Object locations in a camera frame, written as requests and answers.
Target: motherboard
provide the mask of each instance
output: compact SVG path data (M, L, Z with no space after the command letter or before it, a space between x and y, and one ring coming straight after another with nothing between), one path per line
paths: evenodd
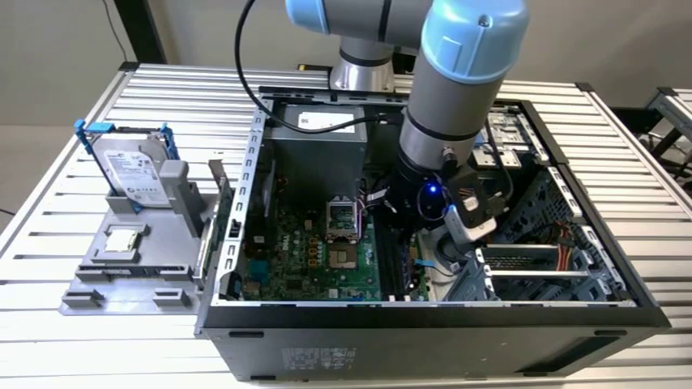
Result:
M346 223L343 211L334 223ZM318 211L279 210L277 244L270 252L257 253L247 266L247 300L381 300L373 223L365 221L353 244L327 241L326 221Z

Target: blue drive bracket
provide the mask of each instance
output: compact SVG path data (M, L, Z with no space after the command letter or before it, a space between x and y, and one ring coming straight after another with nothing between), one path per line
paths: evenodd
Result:
M170 154L170 159L179 160L181 155L178 153L178 147L175 146L174 131L171 130L170 124L167 122L162 125L159 133L163 135L166 140L166 151Z
M101 163L99 158L97 157L95 148L93 146L93 143L90 142L90 135L111 134L113 132L123 132L125 134L127 134L131 132L142 133L149 131L150 133L157 133L157 130L145 128L135 129L129 127L117 128L115 124L106 122L94 122L89 126L86 125L87 122L83 119L78 119L75 121L75 135L78 136L79 141L85 145L87 153L95 158L97 165L99 166L99 170L105 175L106 181L109 182L109 186L111 188L111 196L118 196L117 187L113 184L111 179L109 178L109 174L106 174L103 164ZM178 147L175 145L174 131L171 130L171 127L169 127L167 122L162 125L162 127L159 127L158 133L163 136L163 140L166 142L166 152L169 154L169 158L171 160L179 160L181 154L178 152ZM130 202L133 203L133 208L135 209L135 212L139 212L143 206L138 204L134 200L130 200Z
M109 134L115 129L117 126L113 123L93 123L89 126L90 129L86 130L85 129L86 124L87 123L86 123L85 119L78 119L75 121L75 125L74 125L75 126L75 135L78 136L79 141L83 143L85 148L87 149L87 153L95 158L97 166L99 166L101 173L105 175L106 182L109 182L109 187L111 189L111 195L115 196L115 195L118 195L117 187L113 185L113 182L109 179L109 174L106 174L106 170L105 170L103 165L101 164L99 158L97 158L95 148L93 147L93 144L89 141L87 133L94 132L98 134Z

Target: white wall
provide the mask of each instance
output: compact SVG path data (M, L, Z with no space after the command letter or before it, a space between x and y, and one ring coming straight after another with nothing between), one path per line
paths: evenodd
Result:
M534 19L513 79L587 81L615 105L643 104L661 85L692 88L692 0L529 1ZM170 61L233 66L245 0L150 2ZM113 16L134 57L115 8ZM246 66L331 65L338 44L290 23L283 0L258 0ZM0 0L0 124L73 124L122 60L101 0Z
M151 0L174 27L167 50L182 63L233 66L245 0ZM510 78L587 81L614 105L641 105L663 85L692 88L691 0L529 0L533 21ZM331 65L338 40L294 26L283 0L258 0L243 33L246 66Z
M122 62L101 0L0 0L0 124L71 125Z
M165 50L181 63L235 66L234 37L245 0L150 0L158 25L171 34ZM339 37L297 27L285 0L258 0L243 30L243 67L295 70L299 63L333 65Z

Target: power supply label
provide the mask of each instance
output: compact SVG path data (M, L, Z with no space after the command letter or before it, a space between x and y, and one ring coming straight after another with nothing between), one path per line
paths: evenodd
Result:
M302 112L299 115L299 126L309 130L319 130L325 127L337 126L338 124L354 120L354 115L350 113L331 113L331 112ZM354 134L357 129L354 126L333 131L333 133Z

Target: metal table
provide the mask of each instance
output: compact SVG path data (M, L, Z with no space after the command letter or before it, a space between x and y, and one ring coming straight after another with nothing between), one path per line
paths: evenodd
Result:
M651 152L659 157L682 136L692 140L692 89L659 88L647 109L658 110L673 124L673 130Z
M261 85L326 88L315 71L249 71ZM398 79L407 92L411 77ZM571 83L507 81L501 98L534 101L621 245L665 306L674 329L566 379L530 387L663 388L692 385L692 204L594 92ZM205 191L205 168L223 158L238 178L255 107L234 70L142 65L121 71L87 121L159 126L177 133L181 157ZM235 383L211 342L193 335L194 316L73 316L58 313L106 213L106 180L77 138L50 167L0 236L0 377L19 385L143 387ZM363 387L366 383L273 384ZM518 380L369 382L370 387L506 387Z

